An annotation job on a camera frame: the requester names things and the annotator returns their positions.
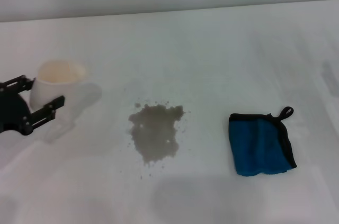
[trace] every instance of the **white table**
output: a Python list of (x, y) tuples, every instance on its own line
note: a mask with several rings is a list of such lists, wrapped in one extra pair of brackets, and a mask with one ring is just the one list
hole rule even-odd
[[(1, 81), (52, 58), (90, 74), (72, 123), (0, 135), (0, 223), (338, 223), (338, 15), (328, 1), (1, 23)], [(167, 101), (185, 132), (147, 166), (128, 117)], [(223, 119), (286, 105), (298, 168), (236, 175)]]

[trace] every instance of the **blue cloth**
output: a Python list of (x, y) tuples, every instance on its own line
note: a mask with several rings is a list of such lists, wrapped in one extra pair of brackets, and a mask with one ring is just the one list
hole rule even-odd
[(271, 115), (230, 117), (229, 141), (236, 171), (242, 176), (278, 174), (297, 165), (294, 162), (287, 130)]

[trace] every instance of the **stain droplet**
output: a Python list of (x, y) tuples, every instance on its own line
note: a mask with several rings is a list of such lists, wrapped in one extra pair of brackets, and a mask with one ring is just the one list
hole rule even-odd
[(180, 121), (183, 115), (182, 106), (167, 109), (163, 105), (146, 104), (141, 111), (129, 117), (133, 123), (130, 131), (132, 140), (145, 164), (175, 156), (179, 145), (175, 140), (174, 123)]

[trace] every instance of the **black robotic claw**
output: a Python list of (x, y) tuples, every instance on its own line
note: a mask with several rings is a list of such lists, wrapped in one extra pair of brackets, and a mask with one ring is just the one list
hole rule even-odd
[(31, 113), (19, 93), (32, 89), (33, 83), (34, 80), (26, 76), (0, 83), (0, 133), (16, 130), (24, 136), (29, 135), (37, 127), (55, 119), (56, 110), (64, 106), (65, 97), (60, 96)]

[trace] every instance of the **blue towel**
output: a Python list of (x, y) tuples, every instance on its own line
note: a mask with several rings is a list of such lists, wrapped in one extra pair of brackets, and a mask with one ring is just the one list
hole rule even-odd
[(229, 142), (239, 175), (278, 174), (297, 167), (287, 129), (281, 120), (293, 108), (285, 107), (278, 117), (271, 114), (231, 114)]

